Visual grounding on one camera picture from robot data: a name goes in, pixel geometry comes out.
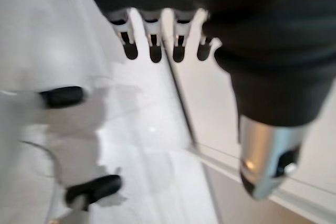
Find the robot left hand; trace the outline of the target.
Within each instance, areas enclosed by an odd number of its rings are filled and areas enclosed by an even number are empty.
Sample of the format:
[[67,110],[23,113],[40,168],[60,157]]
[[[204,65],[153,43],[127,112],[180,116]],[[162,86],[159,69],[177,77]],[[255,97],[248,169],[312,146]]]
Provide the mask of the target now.
[[309,124],[335,79],[335,0],[94,0],[119,23],[128,7],[209,12],[202,32],[217,38],[217,64],[230,75],[250,197],[267,198],[297,166]]

